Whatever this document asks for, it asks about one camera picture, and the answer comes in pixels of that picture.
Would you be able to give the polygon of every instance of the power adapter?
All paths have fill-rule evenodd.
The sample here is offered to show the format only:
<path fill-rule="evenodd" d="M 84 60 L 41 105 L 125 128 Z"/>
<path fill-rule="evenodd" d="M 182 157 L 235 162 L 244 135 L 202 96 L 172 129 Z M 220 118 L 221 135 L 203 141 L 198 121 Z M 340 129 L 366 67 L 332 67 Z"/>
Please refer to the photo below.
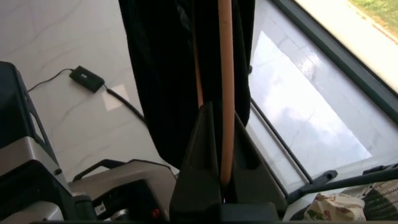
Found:
<path fill-rule="evenodd" d="M 103 78 L 95 75 L 82 66 L 78 66 L 76 69 L 74 69 L 69 77 L 93 93 L 96 93 L 101 86 L 105 84 Z"/>

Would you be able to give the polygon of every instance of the black fabric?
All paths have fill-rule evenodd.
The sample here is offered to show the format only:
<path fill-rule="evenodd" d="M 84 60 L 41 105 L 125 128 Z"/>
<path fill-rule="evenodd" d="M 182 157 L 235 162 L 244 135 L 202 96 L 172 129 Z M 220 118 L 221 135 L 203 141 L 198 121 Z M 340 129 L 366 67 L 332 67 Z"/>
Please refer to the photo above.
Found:
<path fill-rule="evenodd" d="M 250 112 L 248 62 L 254 0 L 233 0 L 235 109 L 244 125 Z M 205 101 L 221 100 L 217 1 L 119 0 L 137 91 L 159 155 L 180 168 L 197 115 L 192 15 Z"/>

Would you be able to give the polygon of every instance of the black window frame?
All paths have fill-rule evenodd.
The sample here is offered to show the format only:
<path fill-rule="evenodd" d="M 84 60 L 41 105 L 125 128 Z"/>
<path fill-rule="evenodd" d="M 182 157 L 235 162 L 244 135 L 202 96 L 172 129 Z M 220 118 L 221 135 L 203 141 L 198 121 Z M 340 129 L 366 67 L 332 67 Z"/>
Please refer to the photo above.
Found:
<path fill-rule="evenodd" d="M 294 0 L 270 0 L 395 124 L 398 94 Z"/>

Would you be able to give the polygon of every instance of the black metal pole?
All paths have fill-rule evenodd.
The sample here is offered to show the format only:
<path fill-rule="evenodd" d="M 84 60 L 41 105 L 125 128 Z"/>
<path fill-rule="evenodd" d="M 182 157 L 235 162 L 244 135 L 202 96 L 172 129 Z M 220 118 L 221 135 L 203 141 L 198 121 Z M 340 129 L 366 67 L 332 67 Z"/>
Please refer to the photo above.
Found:
<path fill-rule="evenodd" d="M 339 180 L 336 182 L 318 185 L 318 186 L 308 186 L 302 189 L 304 195 L 322 192 L 326 190 L 341 189 L 343 187 L 352 187 L 364 184 L 372 184 L 376 182 L 383 182 L 388 180 L 398 179 L 398 168 L 373 172 L 370 174 L 359 175 L 356 177 L 347 178 L 345 180 Z"/>
<path fill-rule="evenodd" d="M 278 141 L 281 143 L 281 145 L 285 148 L 285 150 L 287 151 L 287 153 L 289 154 L 289 156 L 292 158 L 292 160 L 296 163 L 298 169 L 300 169 L 301 173 L 305 176 L 305 178 L 307 178 L 308 182 L 310 184 L 313 183 L 313 179 L 310 176 L 310 174 L 308 174 L 308 172 L 305 170 L 305 168 L 303 167 L 303 165 L 300 163 L 300 161 L 297 159 L 297 157 L 294 155 L 294 153 L 292 152 L 292 150 L 290 150 L 290 147 L 286 144 L 286 142 L 282 139 L 282 137 L 279 135 L 279 133 L 276 131 L 275 127 L 271 124 L 271 122 L 268 120 L 268 118 L 265 116 L 265 114 L 262 112 L 262 110 L 260 109 L 259 105 L 257 105 L 257 103 L 254 101 L 253 98 L 251 98 L 251 103 L 253 104 L 254 108 L 257 110 L 257 112 L 260 114 L 261 118 L 267 123 L 267 125 L 269 126 L 269 128 L 271 129 L 271 131 L 275 134 L 276 138 L 278 139 Z"/>

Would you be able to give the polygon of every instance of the power cord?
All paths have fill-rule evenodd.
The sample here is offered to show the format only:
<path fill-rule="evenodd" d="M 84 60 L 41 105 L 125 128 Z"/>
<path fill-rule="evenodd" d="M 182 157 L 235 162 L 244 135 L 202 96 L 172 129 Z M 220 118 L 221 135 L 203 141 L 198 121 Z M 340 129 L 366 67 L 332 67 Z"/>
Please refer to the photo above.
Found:
<path fill-rule="evenodd" d="M 61 73 L 63 73 L 64 71 L 71 71 L 73 72 L 74 69 L 72 68 L 66 68 L 61 70 L 60 72 L 58 72 L 54 77 L 46 80 L 46 81 L 42 81 L 38 84 L 36 84 L 35 86 L 33 86 L 32 88 L 30 88 L 27 92 L 30 92 L 32 90 L 34 90 L 36 87 L 38 87 L 41 84 L 47 83 L 51 80 L 53 80 L 54 78 L 57 78 L 59 75 L 61 75 Z M 108 88 L 105 84 L 103 85 L 106 88 L 106 92 L 109 93 L 110 95 L 114 96 L 116 99 L 118 99 L 120 102 L 122 102 L 125 106 L 127 106 L 145 125 L 147 124 L 144 118 L 144 115 L 142 115 L 132 104 L 130 104 L 126 99 L 124 99 L 121 95 L 117 94 L 115 91 L 113 91 L 112 89 Z"/>
<path fill-rule="evenodd" d="M 36 85 L 33 86 L 32 88 L 30 88 L 27 92 L 30 92 L 30 91 L 34 90 L 36 87 L 38 87 L 39 85 L 41 85 L 41 84 L 43 84 L 43 83 L 47 83 L 47 82 L 53 80 L 54 78 L 57 78 L 59 75 L 61 75 L 62 72 L 68 71 L 68 70 L 71 71 L 71 72 L 73 72 L 73 69 L 71 69 L 71 68 L 63 69 L 63 70 L 61 70 L 60 72 L 58 72 L 54 77 L 52 77 L 52 78 L 50 78 L 50 79 L 48 79 L 48 80 L 46 80 L 46 81 L 39 82 L 38 84 L 36 84 Z"/>

